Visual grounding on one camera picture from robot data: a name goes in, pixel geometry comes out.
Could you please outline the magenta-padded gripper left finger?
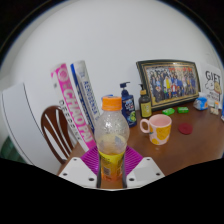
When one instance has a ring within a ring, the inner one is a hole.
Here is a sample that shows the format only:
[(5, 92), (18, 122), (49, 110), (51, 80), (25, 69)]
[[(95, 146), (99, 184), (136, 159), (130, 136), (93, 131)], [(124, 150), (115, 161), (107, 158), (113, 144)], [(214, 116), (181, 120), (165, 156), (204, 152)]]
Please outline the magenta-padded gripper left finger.
[(96, 147), (81, 157), (72, 157), (60, 173), (60, 177), (86, 188), (99, 188), (100, 158)]

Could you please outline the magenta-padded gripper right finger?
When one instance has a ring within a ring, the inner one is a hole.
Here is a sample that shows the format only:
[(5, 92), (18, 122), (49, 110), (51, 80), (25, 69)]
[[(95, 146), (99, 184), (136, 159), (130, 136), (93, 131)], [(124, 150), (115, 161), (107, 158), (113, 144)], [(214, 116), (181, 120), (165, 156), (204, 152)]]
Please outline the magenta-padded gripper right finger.
[(142, 157), (131, 147), (126, 148), (123, 162), (124, 188), (139, 188), (164, 177), (151, 157)]

